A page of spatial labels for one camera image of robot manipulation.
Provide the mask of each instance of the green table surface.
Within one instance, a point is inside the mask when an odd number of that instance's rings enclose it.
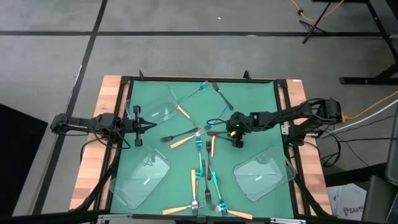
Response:
[[[134,105],[145,105],[147,102],[164,96],[164,86],[173,89],[177,98],[182,98],[201,83],[198,82],[155,82],[134,81],[131,102]],[[254,111],[277,111],[273,83],[219,83],[221,92],[234,106],[234,111],[228,110],[221,119],[229,119],[235,111],[248,115]],[[212,85],[183,101],[181,107],[200,125],[205,126],[206,121],[216,118],[226,106],[221,96],[214,91]],[[192,169],[199,169],[199,155],[195,147],[195,138],[181,146],[171,149],[170,145],[189,135],[175,138],[171,142],[161,142],[160,138],[179,134],[194,128],[192,122],[178,112],[173,118],[164,121],[158,126],[142,134],[144,146],[151,146],[163,154],[170,162],[169,173],[162,182],[136,209],[131,210],[114,196],[111,213],[132,213],[142,215],[161,215],[168,208],[190,205],[192,202],[192,185],[190,173]],[[225,131],[225,125],[213,126],[211,131]],[[129,177],[129,174],[142,160],[147,147],[134,147],[135,134],[125,136],[131,148],[122,150],[117,181]],[[206,134],[201,136],[202,159],[208,164],[208,153],[205,149],[206,140],[211,137]],[[221,191],[229,209],[246,212],[254,218],[278,217],[293,218],[292,200],[288,183],[281,185],[257,202],[252,202],[240,191],[234,176],[233,169],[236,165],[262,152],[269,146],[277,147],[283,152],[280,126],[275,126],[267,131],[246,134],[243,137],[244,147],[232,147],[229,141],[217,139],[212,169],[221,180]],[[218,204],[218,196],[213,182],[208,181],[211,197],[214,204]],[[198,183],[198,200],[205,200],[205,178],[200,178]],[[207,208],[199,209],[199,215],[220,217],[220,212],[213,212]],[[192,215],[190,209],[174,213],[173,215]]]

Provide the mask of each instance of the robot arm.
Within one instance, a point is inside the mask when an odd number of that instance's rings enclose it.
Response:
[[[252,112],[249,116],[245,116],[240,112],[235,112],[226,121],[226,130],[232,138],[240,141],[243,134],[266,131],[277,124],[299,118],[307,118],[307,120],[300,125],[289,127],[289,143],[295,145],[302,145],[305,135],[319,126],[341,122],[341,107],[335,100],[316,98],[273,113]]]
[[[104,113],[95,118],[75,118],[66,114],[59,114],[54,117],[50,129],[55,134],[65,134],[68,131],[82,131],[94,133],[102,138],[107,138],[114,144],[123,141],[123,134],[135,133],[136,146],[142,146],[141,134],[149,128],[156,126],[155,123],[145,121],[139,117],[141,108],[133,106],[134,119],[121,119],[112,113]]]

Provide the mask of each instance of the concrete floor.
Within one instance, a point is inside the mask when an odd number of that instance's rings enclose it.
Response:
[[[1,0],[0,30],[92,30],[100,0]],[[308,17],[324,3],[298,0]],[[385,1],[372,1],[389,33],[398,22]],[[100,30],[306,31],[289,0],[115,0],[109,1]],[[343,4],[319,26],[327,31],[377,32],[364,4]],[[307,98],[334,98],[354,115],[392,93],[395,86],[343,86],[342,76],[373,77],[393,63],[381,39],[295,37],[97,37],[74,116],[91,117],[103,75],[241,77],[303,80]],[[47,122],[64,111],[88,37],[0,37],[0,103]],[[388,110],[376,119],[393,114]],[[342,134],[345,139],[386,137],[391,121]],[[22,191],[15,215],[30,213],[55,136],[46,133]],[[69,208],[85,138],[67,137],[43,212]],[[332,139],[318,141],[321,155],[336,151]],[[386,161],[388,141],[353,142],[368,164]],[[336,167],[365,166],[345,145]],[[335,169],[324,169],[325,174]]]

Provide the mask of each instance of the black panel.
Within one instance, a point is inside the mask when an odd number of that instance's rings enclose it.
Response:
[[[0,216],[11,216],[42,141],[47,123],[0,105],[1,128]]]

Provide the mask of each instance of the transparent container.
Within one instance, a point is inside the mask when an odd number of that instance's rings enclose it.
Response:
[[[149,147],[148,154],[131,175],[113,179],[109,189],[127,208],[134,210],[150,196],[169,170],[170,162],[159,151]]]
[[[178,101],[172,94],[172,90],[168,85],[160,89],[160,94],[145,103],[141,103],[140,117],[144,120],[160,124],[173,118],[177,114]],[[127,100],[125,109],[129,119],[134,119],[133,106],[137,103]]]
[[[252,202],[295,177],[289,160],[273,146],[235,166],[233,173],[242,193]]]

